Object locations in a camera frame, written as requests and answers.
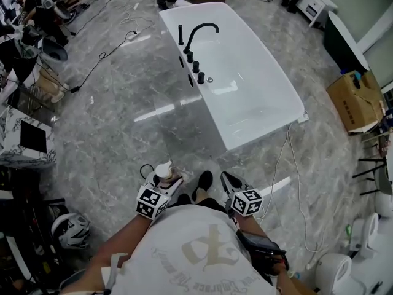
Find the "white t-shirt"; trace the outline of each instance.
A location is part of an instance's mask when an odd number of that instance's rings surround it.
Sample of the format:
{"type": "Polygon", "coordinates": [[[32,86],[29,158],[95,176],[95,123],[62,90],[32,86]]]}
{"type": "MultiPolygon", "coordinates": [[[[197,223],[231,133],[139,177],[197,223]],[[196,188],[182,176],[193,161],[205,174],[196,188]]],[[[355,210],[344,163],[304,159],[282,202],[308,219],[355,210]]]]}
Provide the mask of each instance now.
{"type": "Polygon", "coordinates": [[[111,294],[277,293],[251,266],[227,215],[184,205],[154,222],[119,270],[111,294]]]}

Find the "display screen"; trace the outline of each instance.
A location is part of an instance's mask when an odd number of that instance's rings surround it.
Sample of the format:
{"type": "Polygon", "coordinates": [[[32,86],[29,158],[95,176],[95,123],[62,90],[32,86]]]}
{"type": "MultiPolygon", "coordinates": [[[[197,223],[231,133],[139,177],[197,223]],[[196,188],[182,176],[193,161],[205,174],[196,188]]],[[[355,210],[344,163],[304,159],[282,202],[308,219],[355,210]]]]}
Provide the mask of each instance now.
{"type": "Polygon", "coordinates": [[[243,231],[242,234],[254,245],[265,247],[265,248],[278,249],[277,245],[267,237],[253,235],[243,231]]]}
{"type": "Polygon", "coordinates": [[[37,128],[25,121],[20,124],[20,146],[38,152],[47,152],[47,136],[43,129],[37,128]]]}

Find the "faucet handle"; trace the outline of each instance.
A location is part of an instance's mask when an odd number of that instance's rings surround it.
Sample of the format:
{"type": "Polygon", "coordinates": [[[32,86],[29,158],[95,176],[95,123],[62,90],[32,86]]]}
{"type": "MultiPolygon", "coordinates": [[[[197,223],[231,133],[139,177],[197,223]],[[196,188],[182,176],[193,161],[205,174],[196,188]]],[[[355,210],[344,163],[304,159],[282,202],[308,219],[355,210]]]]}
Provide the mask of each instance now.
{"type": "Polygon", "coordinates": [[[198,83],[199,84],[204,84],[204,72],[199,72],[198,73],[198,83]]]}
{"type": "Polygon", "coordinates": [[[194,61],[194,53],[190,50],[189,52],[187,52],[187,62],[191,63],[194,61]]]}
{"type": "Polygon", "coordinates": [[[192,72],[198,73],[199,72],[199,61],[194,61],[192,64],[192,72]]]}

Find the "white bottle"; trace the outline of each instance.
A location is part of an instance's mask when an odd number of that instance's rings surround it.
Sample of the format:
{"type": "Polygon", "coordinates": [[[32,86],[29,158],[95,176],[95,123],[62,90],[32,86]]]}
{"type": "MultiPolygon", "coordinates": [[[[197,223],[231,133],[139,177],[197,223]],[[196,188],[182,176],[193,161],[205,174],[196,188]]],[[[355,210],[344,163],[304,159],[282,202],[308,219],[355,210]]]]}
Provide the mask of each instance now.
{"type": "Polygon", "coordinates": [[[155,174],[160,178],[160,181],[169,184],[171,181],[178,179],[179,174],[175,167],[172,167],[172,162],[160,164],[155,168],[155,174]]]}

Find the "white helmet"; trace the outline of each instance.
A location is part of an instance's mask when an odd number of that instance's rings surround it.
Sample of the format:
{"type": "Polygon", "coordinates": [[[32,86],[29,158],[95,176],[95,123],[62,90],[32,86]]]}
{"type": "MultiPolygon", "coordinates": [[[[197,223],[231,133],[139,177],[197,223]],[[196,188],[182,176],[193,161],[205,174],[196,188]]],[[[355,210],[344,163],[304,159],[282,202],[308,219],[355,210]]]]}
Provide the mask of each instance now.
{"type": "Polygon", "coordinates": [[[52,236],[64,249],[84,249],[90,234],[89,222],[80,214],[68,213],[56,218],[51,228],[52,236]]]}

